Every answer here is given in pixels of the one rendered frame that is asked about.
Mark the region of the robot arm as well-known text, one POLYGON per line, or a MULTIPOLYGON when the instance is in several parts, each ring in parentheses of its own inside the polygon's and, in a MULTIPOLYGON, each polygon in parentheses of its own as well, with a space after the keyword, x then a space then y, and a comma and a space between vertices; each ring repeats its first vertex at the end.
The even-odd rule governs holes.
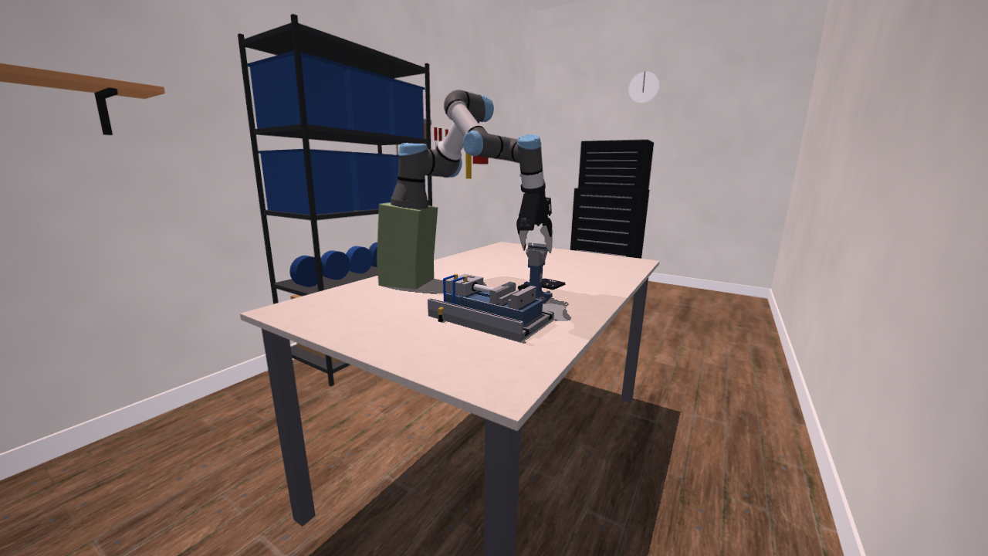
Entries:
MULTIPOLYGON (((400 144, 398 185, 394 188, 391 205, 409 209, 429 208, 425 175, 454 178, 462 167, 460 151, 463 148, 471 156, 519 163, 519 176, 524 188, 543 186, 539 136, 526 134, 514 140, 488 134, 479 122, 488 122, 491 119, 494 106, 492 100, 481 94, 454 90, 445 98, 444 109, 449 120, 454 122, 444 142, 438 142, 435 149, 428 149, 426 144, 400 144)), ((516 222, 519 231, 534 230, 539 203, 539 193, 523 193, 521 211, 516 222)))

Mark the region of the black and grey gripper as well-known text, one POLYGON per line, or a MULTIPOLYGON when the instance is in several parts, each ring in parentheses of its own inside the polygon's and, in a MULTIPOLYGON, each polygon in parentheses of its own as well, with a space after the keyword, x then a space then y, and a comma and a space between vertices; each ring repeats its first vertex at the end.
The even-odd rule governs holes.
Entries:
MULTIPOLYGON (((551 219, 548 217, 550 217, 551 212, 553 212, 553 209, 550 208, 551 198, 546 198, 546 181, 544 181, 543 186, 539 188, 524 188, 521 184, 521 191, 523 193, 529 192, 528 194, 539 193, 540 195, 539 210, 537 210, 536 221, 534 222, 534 225, 537 226, 539 226, 540 224, 543 225, 541 226, 540 232, 541 235, 546 237, 546 249, 548 250, 548 253, 551 253, 551 251, 553 251, 553 222, 551 222, 551 219)), ((528 236, 528 231, 519 231, 518 228, 516 228, 516 231, 518 231, 518 235, 519 235, 519 239, 521 239, 523 251, 525 251, 526 236, 528 236)))

